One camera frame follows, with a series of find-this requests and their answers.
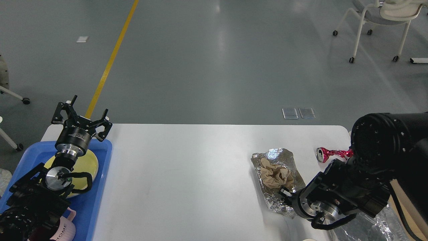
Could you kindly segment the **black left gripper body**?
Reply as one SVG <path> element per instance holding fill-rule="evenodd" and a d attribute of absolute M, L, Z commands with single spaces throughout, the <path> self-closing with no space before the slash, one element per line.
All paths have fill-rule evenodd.
<path fill-rule="evenodd" d="M 92 121 L 85 117 L 67 119 L 55 143 L 56 150 L 75 157 L 84 156 L 95 135 L 95 128 L 90 127 L 91 123 Z"/>

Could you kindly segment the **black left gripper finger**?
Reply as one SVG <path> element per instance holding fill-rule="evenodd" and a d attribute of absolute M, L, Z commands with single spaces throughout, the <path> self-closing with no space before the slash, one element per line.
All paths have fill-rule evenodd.
<path fill-rule="evenodd" d="M 107 116 L 108 111 L 109 111 L 108 109 L 105 109 L 103 115 L 101 116 L 101 119 L 90 121 L 87 124 L 87 133 L 92 138 L 95 137 L 100 142 L 103 142 L 106 139 L 109 131 L 113 126 L 113 124 L 109 121 L 109 118 Z M 100 132 L 97 132 L 96 129 L 99 127 L 103 127 L 104 129 Z"/>
<path fill-rule="evenodd" d="M 74 95 L 72 100 L 58 103 L 51 119 L 52 125 L 79 126 L 81 124 L 80 117 L 73 107 L 77 97 L 78 95 Z"/>

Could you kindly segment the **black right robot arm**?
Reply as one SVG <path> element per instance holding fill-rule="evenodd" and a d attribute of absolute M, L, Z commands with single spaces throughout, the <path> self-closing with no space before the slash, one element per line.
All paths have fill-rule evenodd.
<path fill-rule="evenodd" d="M 332 230 L 359 213 L 374 218 L 393 198 L 405 230 L 415 240 L 391 181 L 401 188 L 427 224 L 427 112 L 373 113 L 359 118 L 351 131 L 353 155 L 334 159 L 304 188 L 279 194 L 312 228 Z"/>

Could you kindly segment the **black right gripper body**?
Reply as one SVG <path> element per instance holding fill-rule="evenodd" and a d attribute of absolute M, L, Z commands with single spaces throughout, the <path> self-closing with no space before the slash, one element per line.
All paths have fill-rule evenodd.
<path fill-rule="evenodd" d="M 294 212 L 301 218 L 306 220 L 312 220 L 315 218 L 317 211 L 314 211 L 308 203 L 308 196 L 312 191 L 308 189 L 301 189 L 295 193 L 292 193 L 288 197 L 288 203 L 293 208 Z"/>

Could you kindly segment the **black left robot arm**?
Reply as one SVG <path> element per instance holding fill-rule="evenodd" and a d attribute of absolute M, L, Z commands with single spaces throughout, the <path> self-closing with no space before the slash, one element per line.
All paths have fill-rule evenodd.
<path fill-rule="evenodd" d="M 62 130 L 55 142 L 55 155 L 46 167 L 38 163 L 9 188 L 7 209 L 1 213 L 1 240 L 26 241 L 38 229 L 51 231 L 70 207 L 69 195 L 90 192 L 95 175 L 76 171 L 75 166 L 89 149 L 90 142 L 103 142 L 113 124 L 105 109 L 99 119 L 77 114 L 72 100 L 59 102 L 51 118 L 52 125 Z"/>

